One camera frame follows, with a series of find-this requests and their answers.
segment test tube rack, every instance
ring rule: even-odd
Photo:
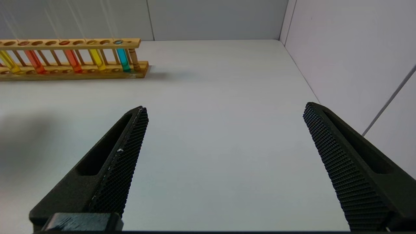
[[[137,60],[135,49],[140,41],[140,38],[0,40],[0,81],[144,78],[149,62]],[[112,50],[114,61],[108,61],[104,54],[107,49]],[[58,58],[56,50],[64,51],[66,61]],[[79,50],[88,50],[92,62],[84,62]],[[8,51],[13,52],[19,62],[14,61]],[[25,63],[18,51],[23,51],[30,63]],[[42,51],[50,51],[54,62],[48,61]]]

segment wooden test tube rack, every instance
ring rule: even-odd
[[[135,49],[140,45],[140,38],[113,39],[70,39],[70,40],[0,40],[0,51],[12,51],[18,61],[13,61],[20,71],[12,73],[4,61],[0,64],[0,81],[28,81],[28,80],[88,80],[88,79],[126,79],[144,78],[149,68],[148,61],[139,61]],[[113,58],[107,58],[103,50],[110,49]],[[117,49],[124,49],[129,61],[131,72],[123,72],[123,68],[117,57]],[[42,65],[46,70],[45,74],[37,74],[30,63],[25,63],[18,51],[37,51],[42,59]],[[61,61],[56,50],[73,50],[80,62],[82,73],[74,73],[73,67],[67,60]],[[105,63],[105,70],[99,71],[94,60],[84,62],[79,50],[99,50]],[[48,61],[42,51],[50,51],[54,62]]]

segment wooden dowel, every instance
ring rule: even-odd
[[[26,67],[26,63],[23,61],[22,57],[19,55],[19,52],[17,52],[16,50],[13,51],[13,54],[16,55],[17,60],[19,60],[19,62],[22,64],[22,66]]]
[[[51,52],[51,54],[52,54],[53,58],[55,59],[56,64],[58,64],[58,66],[62,66],[62,63],[59,61],[58,56],[56,56],[55,51],[54,51],[54,50],[50,50],[50,52]]]
[[[103,61],[105,65],[108,65],[107,58],[105,57],[104,50],[100,49],[101,57],[103,57]]]
[[[113,55],[114,55],[114,59],[116,61],[116,64],[120,65],[120,61],[119,61],[119,57],[117,55],[116,49],[113,49]]]
[[[37,53],[39,54],[39,56],[42,58],[43,62],[45,63],[45,65],[50,66],[51,64],[49,63],[49,61],[46,59],[45,55],[43,54],[43,52],[41,50],[37,50]]]
[[[75,50],[75,53],[77,54],[79,62],[81,63],[81,65],[85,65],[85,62],[82,59],[81,54],[79,53],[79,50]]]
[[[131,60],[133,61],[133,68],[136,72],[140,72],[139,62],[137,61],[137,54],[135,49],[129,49]]]
[[[129,64],[132,64],[131,59],[130,59],[130,54],[129,54],[129,50],[128,49],[124,49],[126,51],[126,56],[127,56],[127,60],[129,61]]]

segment blue test tube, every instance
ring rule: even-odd
[[[114,44],[119,45],[123,43],[122,40],[117,40]],[[131,72],[129,61],[127,60],[127,54],[124,49],[117,49],[117,54],[119,55],[121,66],[123,67],[123,72]]]

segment orange liquid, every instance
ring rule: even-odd
[[[25,50],[25,54],[37,74],[45,74],[46,70],[33,50]]]

